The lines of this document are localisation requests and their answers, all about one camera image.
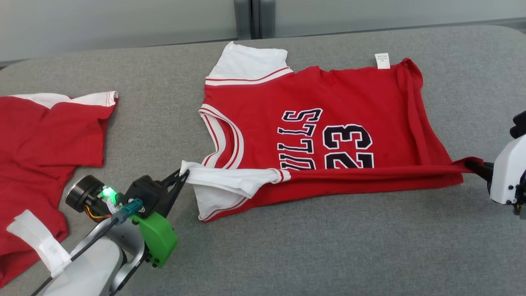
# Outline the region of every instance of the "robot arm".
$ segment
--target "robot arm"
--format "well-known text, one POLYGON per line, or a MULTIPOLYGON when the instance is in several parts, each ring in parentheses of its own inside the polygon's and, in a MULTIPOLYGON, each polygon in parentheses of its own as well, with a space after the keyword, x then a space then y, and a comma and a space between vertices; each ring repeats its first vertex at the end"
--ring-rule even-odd
POLYGON ((526 220, 526 111, 513 118, 510 134, 515 139, 497 156, 495 163, 466 163, 466 166, 488 182, 490 199, 511 204, 514 213, 526 220))
POLYGON ((177 245, 166 216, 188 174, 176 171, 162 181, 145 175, 125 194, 91 175, 76 182, 66 204, 98 224, 71 252, 63 272, 52 272, 32 295, 114 295, 143 262, 162 267, 177 245))

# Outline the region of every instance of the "wall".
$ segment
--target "wall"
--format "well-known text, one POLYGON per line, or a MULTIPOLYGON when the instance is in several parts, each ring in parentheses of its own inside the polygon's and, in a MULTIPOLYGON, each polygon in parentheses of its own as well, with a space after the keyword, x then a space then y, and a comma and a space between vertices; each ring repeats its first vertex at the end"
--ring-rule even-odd
POLYGON ((232 0, 0 0, 2 61, 236 38, 232 0))
POLYGON ((525 17, 525 0, 276 0, 276 36, 525 17))

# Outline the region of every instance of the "green led light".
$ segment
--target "green led light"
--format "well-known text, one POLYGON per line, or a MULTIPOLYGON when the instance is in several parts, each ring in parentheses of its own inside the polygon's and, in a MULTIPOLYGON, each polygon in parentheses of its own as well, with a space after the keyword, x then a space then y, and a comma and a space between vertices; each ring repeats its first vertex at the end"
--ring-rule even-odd
POLYGON ((116 200, 117 192, 115 190, 113 190, 111 187, 104 188, 102 190, 102 196, 106 197, 108 199, 111 199, 113 204, 115 204, 117 202, 117 200, 116 200))

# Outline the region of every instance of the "gray fabric surface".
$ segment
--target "gray fabric surface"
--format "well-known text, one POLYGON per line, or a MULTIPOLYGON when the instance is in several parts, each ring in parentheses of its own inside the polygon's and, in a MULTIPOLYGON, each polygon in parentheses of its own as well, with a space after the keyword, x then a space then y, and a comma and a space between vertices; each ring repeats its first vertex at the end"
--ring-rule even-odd
MULTIPOLYGON (((526 110, 526 36, 495 26, 425 28, 242 41, 288 50, 295 71, 374 66, 410 57, 424 76, 429 121, 453 159, 494 161, 526 110)), ((116 90, 102 169, 118 190, 160 179, 213 150, 197 114, 204 77, 226 42, 68 54, 0 72, 0 95, 80 96, 116 90)), ((73 249, 94 226, 61 204, 73 249)), ((526 223, 490 201, 485 181, 267 206, 203 224, 183 189, 169 220, 180 243, 162 269, 139 268, 120 295, 524 295, 526 223)), ((28 295, 48 276, 39 262, 0 291, 28 295)))

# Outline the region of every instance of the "white tape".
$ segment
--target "white tape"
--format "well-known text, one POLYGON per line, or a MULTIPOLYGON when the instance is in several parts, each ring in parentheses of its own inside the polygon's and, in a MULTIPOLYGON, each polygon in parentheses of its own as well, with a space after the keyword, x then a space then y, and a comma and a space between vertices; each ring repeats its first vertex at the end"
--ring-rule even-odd
POLYGON ((112 215, 119 211, 119 209, 116 208, 115 205, 113 204, 112 199, 106 199, 106 205, 108 206, 108 210, 112 215))
POLYGON ((53 237, 46 226, 30 210, 15 217, 7 231, 24 240, 35 249, 42 259, 51 277, 61 274, 71 263, 71 256, 53 237))

